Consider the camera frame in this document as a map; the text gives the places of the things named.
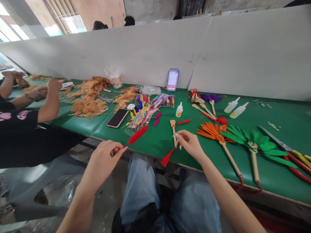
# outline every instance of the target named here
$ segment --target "gray partition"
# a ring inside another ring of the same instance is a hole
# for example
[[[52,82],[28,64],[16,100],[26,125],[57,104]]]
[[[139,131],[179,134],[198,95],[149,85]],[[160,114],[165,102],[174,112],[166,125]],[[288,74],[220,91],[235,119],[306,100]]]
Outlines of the gray partition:
[[[311,5],[213,17],[191,88],[311,101]]]
[[[31,74],[73,79],[105,76],[111,65],[129,84],[165,86],[169,68],[188,88],[211,17],[105,29],[0,44],[0,51]]]

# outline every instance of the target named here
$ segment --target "glue bottle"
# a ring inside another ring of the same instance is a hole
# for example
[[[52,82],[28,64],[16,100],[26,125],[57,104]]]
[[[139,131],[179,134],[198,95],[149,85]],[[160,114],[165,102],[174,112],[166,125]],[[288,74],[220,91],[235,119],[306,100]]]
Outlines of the glue bottle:
[[[233,113],[230,114],[230,117],[233,119],[237,118],[242,112],[244,112],[247,104],[248,102],[244,104],[243,106],[238,107]]]
[[[239,99],[240,99],[240,97],[238,97],[235,101],[228,103],[228,106],[225,108],[224,111],[226,113],[230,113],[237,106],[237,102]]]
[[[177,107],[177,110],[176,110],[176,116],[177,117],[181,117],[181,113],[182,113],[182,102],[180,102],[180,105]]]

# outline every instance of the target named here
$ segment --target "hand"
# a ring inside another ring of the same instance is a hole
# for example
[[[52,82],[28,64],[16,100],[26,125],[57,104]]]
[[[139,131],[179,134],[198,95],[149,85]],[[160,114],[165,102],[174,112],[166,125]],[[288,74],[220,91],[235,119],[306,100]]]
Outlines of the hand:
[[[122,147],[121,143],[111,140],[104,141],[98,145],[79,184],[80,190],[88,192],[92,196],[95,195],[99,187],[111,174],[121,155],[127,150],[127,147],[123,149]],[[110,155],[112,151],[116,152],[113,157]]]
[[[49,88],[57,88],[58,90],[61,89],[63,86],[62,84],[56,79],[56,78],[51,78],[48,82],[48,87]]]
[[[39,86],[33,89],[31,92],[29,92],[29,96],[33,99],[38,99],[39,97],[46,98],[46,95],[48,93],[48,87],[47,86]]]
[[[176,133],[177,141],[192,155],[198,162],[205,158],[206,155],[200,145],[198,136],[186,130],[180,130]]]

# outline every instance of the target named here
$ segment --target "black hair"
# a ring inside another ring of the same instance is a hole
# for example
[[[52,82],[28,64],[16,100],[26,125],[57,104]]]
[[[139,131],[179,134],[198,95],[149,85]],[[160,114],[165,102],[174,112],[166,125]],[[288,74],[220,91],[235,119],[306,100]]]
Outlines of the black hair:
[[[135,19],[133,18],[133,16],[127,16],[124,19],[124,26],[132,26],[135,25]]]
[[[177,19],[182,19],[182,17],[181,17],[181,16],[175,16],[175,17],[173,18],[173,20],[177,20]]]
[[[108,26],[106,24],[103,24],[100,21],[95,21],[94,26],[93,26],[93,31],[94,30],[101,30],[101,29],[108,29]]]

